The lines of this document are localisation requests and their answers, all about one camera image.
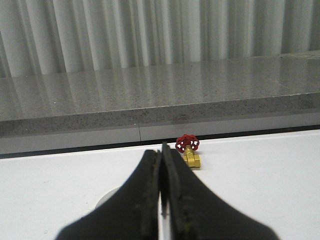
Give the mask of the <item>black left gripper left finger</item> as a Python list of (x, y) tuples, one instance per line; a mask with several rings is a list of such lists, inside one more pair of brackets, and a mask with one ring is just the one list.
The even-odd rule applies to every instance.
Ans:
[(90, 214), (66, 226), (58, 240), (156, 240), (161, 154), (146, 150), (127, 181)]

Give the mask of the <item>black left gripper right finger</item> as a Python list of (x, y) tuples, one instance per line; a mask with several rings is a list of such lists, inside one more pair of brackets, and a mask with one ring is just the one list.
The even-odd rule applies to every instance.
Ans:
[(161, 199), (175, 240), (276, 240), (268, 226), (236, 210), (193, 173), (176, 149), (162, 145)]

